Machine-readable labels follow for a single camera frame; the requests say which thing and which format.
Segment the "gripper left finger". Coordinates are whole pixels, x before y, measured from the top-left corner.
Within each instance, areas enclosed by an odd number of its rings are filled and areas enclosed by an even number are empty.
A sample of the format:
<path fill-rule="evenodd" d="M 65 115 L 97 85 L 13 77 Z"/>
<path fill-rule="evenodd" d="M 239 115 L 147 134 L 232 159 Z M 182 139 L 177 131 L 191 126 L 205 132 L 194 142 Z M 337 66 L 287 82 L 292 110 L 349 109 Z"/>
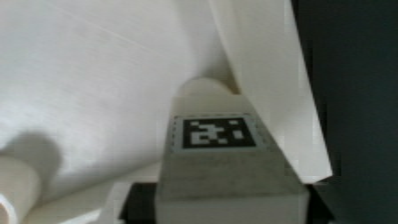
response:
<path fill-rule="evenodd" d="M 122 210 L 123 224 L 157 224 L 155 183 L 136 183 L 131 188 Z"/>

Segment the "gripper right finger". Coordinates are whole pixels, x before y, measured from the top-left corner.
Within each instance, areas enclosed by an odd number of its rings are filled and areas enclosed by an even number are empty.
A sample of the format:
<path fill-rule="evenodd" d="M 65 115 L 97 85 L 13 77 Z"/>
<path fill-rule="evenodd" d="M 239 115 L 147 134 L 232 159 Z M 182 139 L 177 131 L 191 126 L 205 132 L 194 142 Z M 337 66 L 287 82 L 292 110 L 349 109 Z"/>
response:
<path fill-rule="evenodd" d="M 306 224 L 333 224 L 335 215 L 314 185 L 308 185 L 310 204 Z"/>

